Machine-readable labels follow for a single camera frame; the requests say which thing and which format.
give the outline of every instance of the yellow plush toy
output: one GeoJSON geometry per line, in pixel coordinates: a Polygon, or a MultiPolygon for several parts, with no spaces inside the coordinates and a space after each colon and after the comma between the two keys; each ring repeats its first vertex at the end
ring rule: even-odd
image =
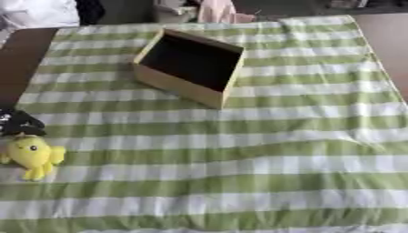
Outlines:
{"type": "Polygon", "coordinates": [[[61,163],[65,153],[64,147],[51,147],[41,137],[17,136],[0,154],[0,162],[6,164],[14,160],[27,169],[23,179],[38,180],[49,174],[54,165],[61,163]]]}

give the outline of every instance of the green and white striped tablecloth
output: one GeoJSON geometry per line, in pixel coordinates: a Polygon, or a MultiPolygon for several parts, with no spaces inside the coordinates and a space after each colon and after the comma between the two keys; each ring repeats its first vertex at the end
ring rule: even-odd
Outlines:
{"type": "Polygon", "coordinates": [[[167,25],[248,50],[221,111],[135,80],[161,27],[57,33],[18,106],[66,161],[0,167],[0,231],[408,231],[407,107],[351,17],[167,25]]]}

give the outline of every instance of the person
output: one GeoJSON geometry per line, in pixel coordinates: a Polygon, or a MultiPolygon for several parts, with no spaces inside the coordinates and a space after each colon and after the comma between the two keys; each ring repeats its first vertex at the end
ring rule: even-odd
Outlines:
{"type": "Polygon", "coordinates": [[[23,28],[78,25],[76,0],[0,0],[2,37],[23,28]]]}

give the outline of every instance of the open box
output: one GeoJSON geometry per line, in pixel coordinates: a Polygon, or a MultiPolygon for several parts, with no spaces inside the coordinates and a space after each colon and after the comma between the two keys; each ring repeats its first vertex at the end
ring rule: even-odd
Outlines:
{"type": "Polygon", "coordinates": [[[136,56],[137,80],[222,108],[243,65],[244,48],[163,29],[136,56]]]}

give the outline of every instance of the table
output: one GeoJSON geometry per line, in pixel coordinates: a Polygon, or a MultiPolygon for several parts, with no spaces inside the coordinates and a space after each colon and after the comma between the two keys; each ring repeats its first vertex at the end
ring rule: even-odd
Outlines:
{"type": "MultiPolygon", "coordinates": [[[[408,101],[408,14],[354,17],[386,71],[408,101]]],[[[14,104],[26,89],[57,29],[26,29],[0,50],[0,103],[14,104]]]]}

